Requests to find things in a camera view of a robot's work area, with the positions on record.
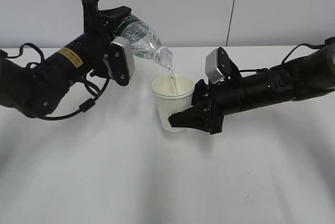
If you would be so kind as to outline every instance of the bottle label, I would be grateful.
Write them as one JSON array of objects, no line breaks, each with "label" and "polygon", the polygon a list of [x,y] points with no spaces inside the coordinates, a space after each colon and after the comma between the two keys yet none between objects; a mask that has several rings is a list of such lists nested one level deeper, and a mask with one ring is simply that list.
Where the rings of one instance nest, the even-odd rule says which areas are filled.
[{"label": "bottle label", "polygon": [[117,27],[116,30],[116,35],[117,36],[121,36],[123,30],[129,25],[134,23],[135,21],[139,21],[140,19],[138,19],[136,16],[134,16],[133,14],[130,14],[128,16],[126,16],[124,19],[122,19],[121,23],[119,24],[119,26]]}]

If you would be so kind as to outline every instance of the white table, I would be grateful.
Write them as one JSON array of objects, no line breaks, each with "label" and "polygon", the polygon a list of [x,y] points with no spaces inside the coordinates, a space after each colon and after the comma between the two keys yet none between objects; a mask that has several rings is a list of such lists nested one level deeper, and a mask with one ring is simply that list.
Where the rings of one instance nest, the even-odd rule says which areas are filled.
[{"label": "white table", "polygon": [[[291,48],[227,51],[252,69],[279,64]],[[172,48],[175,73],[205,78],[212,49]],[[35,55],[27,49],[19,62]],[[164,71],[135,61],[129,86],[111,82],[73,119],[28,119],[0,107],[0,223],[335,223],[335,94],[227,116],[214,136],[169,133],[150,90]],[[55,114],[88,97],[75,85]]]}]

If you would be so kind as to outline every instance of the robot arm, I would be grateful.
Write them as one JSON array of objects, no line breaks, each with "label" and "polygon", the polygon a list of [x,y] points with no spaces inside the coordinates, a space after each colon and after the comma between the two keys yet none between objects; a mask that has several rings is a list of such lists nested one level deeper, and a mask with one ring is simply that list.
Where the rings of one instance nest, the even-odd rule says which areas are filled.
[{"label": "robot arm", "polygon": [[[206,58],[208,84],[200,80],[195,85],[192,107],[173,114],[172,127],[199,129],[210,134],[222,132],[225,115],[239,113],[286,101],[300,101],[324,96],[335,87],[335,38],[311,55],[297,58],[270,69],[240,71],[223,48]],[[242,77],[241,72],[256,74]]]},{"label": "robot arm", "polygon": [[[117,25],[131,13],[128,7],[98,10],[99,0],[82,0],[84,8],[84,33],[47,59],[31,43],[20,47],[18,56],[9,57],[0,51],[0,105],[16,108],[27,117],[45,120],[70,118],[86,112],[106,89],[109,79],[126,86],[135,70],[128,40],[115,37]],[[21,67],[9,59],[22,55],[24,46],[35,49],[41,62]],[[86,75],[106,79],[100,90],[86,79]],[[58,106],[70,87],[81,82],[94,96],[79,109],[62,117],[48,117]]]}]

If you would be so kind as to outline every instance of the white paper cup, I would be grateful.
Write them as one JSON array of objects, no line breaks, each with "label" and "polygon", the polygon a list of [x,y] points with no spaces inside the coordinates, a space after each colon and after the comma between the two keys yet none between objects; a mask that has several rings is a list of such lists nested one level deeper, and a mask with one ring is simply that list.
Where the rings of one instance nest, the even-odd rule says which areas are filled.
[{"label": "white paper cup", "polygon": [[162,126],[167,131],[181,131],[183,128],[172,127],[169,117],[191,107],[194,84],[192,80],[176,75],[176,87],[178,94],[175,95],[170,77],[162,76],[152,82],[151,89],[155,95],[156,106]]}]

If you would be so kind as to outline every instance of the screw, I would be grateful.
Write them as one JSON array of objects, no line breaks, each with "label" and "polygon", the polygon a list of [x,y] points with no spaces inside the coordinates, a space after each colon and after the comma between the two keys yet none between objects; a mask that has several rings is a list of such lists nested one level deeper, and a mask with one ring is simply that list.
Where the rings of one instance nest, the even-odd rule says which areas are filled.
[{"label": "screw", "polygon": [[288,81],[286,79],[280,79],[279,80],[279,85],[280,86],[286,86],[286,85],[288,85]]}]

